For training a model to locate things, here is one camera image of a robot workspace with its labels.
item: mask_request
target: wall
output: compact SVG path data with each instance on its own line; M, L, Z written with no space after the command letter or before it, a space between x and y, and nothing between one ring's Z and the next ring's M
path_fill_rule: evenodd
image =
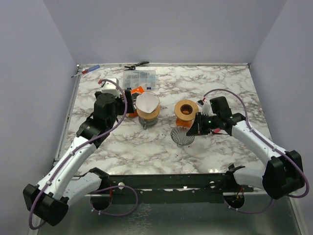
M252 62L286 0L45 0L78 64Z
M302 155L313 184L313 1L288 0L251 65L268 126L278 144ZM313 193L300 200L313 234Z
M77 68L42 0L0 6L0 234L23 235L22 191L52 167Z

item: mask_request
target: marble surface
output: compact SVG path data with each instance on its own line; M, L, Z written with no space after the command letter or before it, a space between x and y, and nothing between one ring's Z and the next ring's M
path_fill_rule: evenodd
M248 109L250 122L266 137L268 126L246 66L184 66L149 67L156 70L161 112L156 126L143 130L136 118L126 118L80 167L83 174L98 167L109 174L172 174L226 172L229 165L264 168L261 161L241 142L228 135L201 136L183 149L172 141L170 132L175 127L175 104L182 99L197 101L209 90L229 89L238 94ZM67 149L76 131L93 111L94 93L101 90L98 80L122 79L122 68L100 68L81 78L69 132ZM241 104L231 94L215 92L207 98L226 96L232 112L241 112Z

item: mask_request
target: purple cable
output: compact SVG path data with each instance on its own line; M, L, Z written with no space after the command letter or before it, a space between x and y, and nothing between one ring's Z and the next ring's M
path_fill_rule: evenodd
M267 146L269 146L271 149L273 149L275 152L279 153L280 155L284 156L291 164L292 166L299 172L299 174L301 175L301 177L303 178L304 182L305 182L305 185L306 185L306 190L305 192L302 194L302 195L288 195L289 197L292 197L292 198L303 198L305 197L306 195L308 195L309 193L309 190L310 190L310 185L309 185L309 181L307 179L307 177L305 176L305 174L302 172L302 170L297 166L296 163L293 162L293 160L288 157L285 153L283 153L282 151L276 149L273 145L271 145L266 139L264 139L262 136L260 136L250 125L249 121L248 121L248 112L247 112L247 109L246 109L246 105L244 103L244 101L237 95L235 94L234 92L231 92L229 90L226 90L226 89L213 89L207 93L204 94L203 97L206 97L209 93L211 92L216 92L216 91L223 91L223 92L228 92L228 93L231 93L232 95L234 95L237 99L239 99L240 103L242 104L243 108L244 108L244 111L245 111L245 116L246 116L246 124L249 128L249 130L255 134L256 137L258 137L263 143L265 143Z
M126 116L126 113L127 113L127 100L126 100L126 96L125 96L125 93L123 92L122 88L117 85L115 82L112 82L111 80L107 80L107 79L102 79L102 81L105 81L105 82L110 82L112 83L113 85L116 86L116 88L119 89L119 91L122 93L122 96L123 96L123 99L124 99L124 104L125 104L125 109L124 109L124 113L123 113L123 116L122 118L120 119L120 121L117 123L117 125L115 125L112 129L106 131L105 133L101 134L100 136L97 136L89 141L86 141L85 143L81 144L80 146L76 147L72 152L75 154L80 148L86 146L87 144L89 143L92 143L94 142L95 140L107 135L108 133L110 133L111 131L115 130L121 123L122 121L124 120L125 116ZM54 178L56 177L56 175L59 173L60 169L62 169L62 167L65 165L65 163L72 157L73 155L69 154L65 159L64 161L59 165L59 167L55 170L55 172L52 174L52 176L50 177L49 181L52 182L54 180ZM41 191L38 193L37 197L35 198L34 200L34 203L32 204L31 208L30 208L30 211L29 211L29 218L28 218L28 224L29 224L29 227L30 229L32 230L36 230L36 229L39 229L40 227L42 227L44 224L45 224L45 221L43 223L41 223L39 226L37 227L34 227L33 226L33 223L32 223L32 217L33 217L33 213L34 213L34 210L35 210L35 207L41 197L41 195L43 194L43 192L47 189L48 187L48 184L46 183L45 186L41 189Z
M270 202L269 202L269 205L267 207L265 207L264 209L260 210L260 211L241 211L241 210L238 210L236 208L233 208L231 207L227 202L226 200L224 199L224 202L228 205L228 207L233 210L233 211L236 211L236 212L239 212L239 213L242 213L242 214L260 214L260 213L263 213L263 212L266 212L267 210L269 210L272 206L273 206L273 202L274 202L274 199L271 198L270 199Z
M138 207L138 195L135 191L135 189L133 189L132 187L129 187L129 186L126 186L126 185L115 185L115 186L111 186L111 187L108 187L108 188L103 188L103 189L100 189L100 190L96 190L96 191L93 191L91 193L97 193L97 192L103 192L103 191L107 191L107 190L110 190L110 189L113 189L113 188L128 188L130 189L131 191L133 191L133 193L135 194L135 197L136 197L136 203L135 203L135 206L134 208L132 208L129 212L126 212L126 213L122 213L122 214L112 214L112 213L108 213L108 212L104 212L104 211L97 211L92 202L90 202L91 206L92 206L92 211L96 211L100 214L105 214L105 215L110 215L110 216L117 216L117 217L121 217L121 216L126 216L126 215L129 215L131 213L133 213L137 207Z

